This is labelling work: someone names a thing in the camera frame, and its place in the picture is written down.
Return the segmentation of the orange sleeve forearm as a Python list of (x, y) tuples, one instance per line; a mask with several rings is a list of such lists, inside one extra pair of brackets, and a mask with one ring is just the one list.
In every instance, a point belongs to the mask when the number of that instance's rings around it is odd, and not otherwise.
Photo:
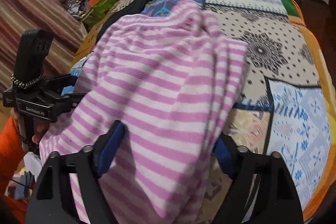
[(25, 154), (15, 119), (10, 117), (1, 133), (1, 223), (25, 223), (27, 203), (5, 195)]

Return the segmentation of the left hand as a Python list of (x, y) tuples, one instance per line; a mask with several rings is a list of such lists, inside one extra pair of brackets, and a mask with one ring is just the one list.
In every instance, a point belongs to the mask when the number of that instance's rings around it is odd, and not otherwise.
[(49, 122), (38, 122), (35, 129), (30, 129), (29, 133), (26, 133), (25, 120), (16, 108), (11, 109), (11, 116), (14, 118), (15, 125), (22, 141), (25, 141), (26, 143), (39, 144), (50, 126)]

